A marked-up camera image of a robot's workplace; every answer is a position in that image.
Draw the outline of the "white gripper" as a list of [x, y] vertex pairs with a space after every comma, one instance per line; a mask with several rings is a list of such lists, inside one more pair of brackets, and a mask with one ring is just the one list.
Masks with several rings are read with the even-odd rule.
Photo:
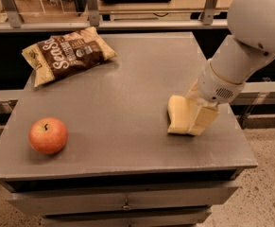
[[[194, 82], [186, 97], [200, 98], [218, 104], [230, 103], [243, 90], [244, 83], [232, 83], [217, 74], [211, 61], [202, 69], [197, 82]], [[201, 135], [219, 116], [217, 107], [195, 104], [192, 107], [188, 134]]]

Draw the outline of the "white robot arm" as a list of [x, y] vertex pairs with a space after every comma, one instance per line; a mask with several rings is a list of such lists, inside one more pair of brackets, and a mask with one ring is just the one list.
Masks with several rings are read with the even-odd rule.
[[226, 37], [187, 94], [181, 131], [199, 135], [233, 101], [248, 78], [275, 59], [275, 0], [232, 0]]

